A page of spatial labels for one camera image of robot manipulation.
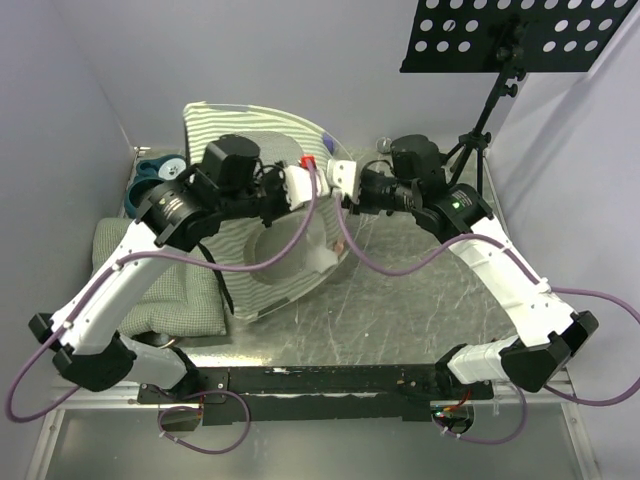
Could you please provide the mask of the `green striped pet tent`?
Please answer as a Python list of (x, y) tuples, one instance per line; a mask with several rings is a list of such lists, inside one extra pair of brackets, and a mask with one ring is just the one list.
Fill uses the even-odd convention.
[[(315, 158), (324, 172), (332, 158), (347, 160), (343, 149), (327, 147), (327, 132), (315, 123), (285, 111), (237, 104), (194, 102), (183, 109), (185, 143), (191, 163), (202, 160), (208, 143), (227, 134), (243, 136), (260, 148), (266, 165), (295, 165), (304, 155)], [(284, 250), (304, 221), (300, 209), (265, 227), (260, 219), (225, 221), (218, 233), (203, 240), (222, 265), (266, 262)], [(254, 321), (295, 301), (326, 280), (345, 259), (344, 236), (330, 198), (319, 199), (304, 235), (287, 255), (259, 271), (225, 272), (224, 284), (236, 318)]]

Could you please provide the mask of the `green checkered pet cushion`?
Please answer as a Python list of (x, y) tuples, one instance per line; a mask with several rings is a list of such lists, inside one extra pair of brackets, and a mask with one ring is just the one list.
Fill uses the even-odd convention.
[(180, 338), (226, 335), (225, 306), (215, 273), (172, 264), (126, 315), (119, 332), (130, 338), (151, 332)]

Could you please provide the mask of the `round metal lid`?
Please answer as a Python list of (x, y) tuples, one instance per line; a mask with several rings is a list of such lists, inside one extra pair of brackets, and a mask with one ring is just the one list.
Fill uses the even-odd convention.
[(181, 340), (180, 337), (157, 335), (149, 340), (149, 344), (156, 348), (164, 349), (176, 345)]

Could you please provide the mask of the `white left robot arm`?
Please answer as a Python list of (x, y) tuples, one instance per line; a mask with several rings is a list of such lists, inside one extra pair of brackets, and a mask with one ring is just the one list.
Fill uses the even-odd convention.
[(199, 261), (190, 253), (225, 221), (258, 218), (264, 225), (290, 213), (295, 163), (267, 163), (251, 139), (227, 134), (210, 142), (200, 162), (151, 189), (120, 245), (63, 308), (33, 317), (42, 351), (57, 373), (78, 388), (107, 390), (122, 380), (155, 385), (184, 402), (201, 386), (198, 368), (180, 349), (160, 349), (123, 335), (122, 321), (172, 265), (252, 273), (279, 262), (288, 247), (258, 264)]

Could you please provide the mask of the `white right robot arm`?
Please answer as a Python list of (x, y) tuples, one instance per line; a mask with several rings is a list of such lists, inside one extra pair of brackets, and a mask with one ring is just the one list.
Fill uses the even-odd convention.
[(387, 173), (365, 164), (357, 210), (409, 213), (482, 281), (508, 316), (515, 335), (482, 345), (463, 345), (443, 357), (439, 392), (458, 398), (471, 384), (504, 380), (540, 391), (573, 358), (599, 326), (553, 293), (511, 243), (500, 220), (471, 185), (447, 180), (443, 154), (424, 135), (390, 145)]

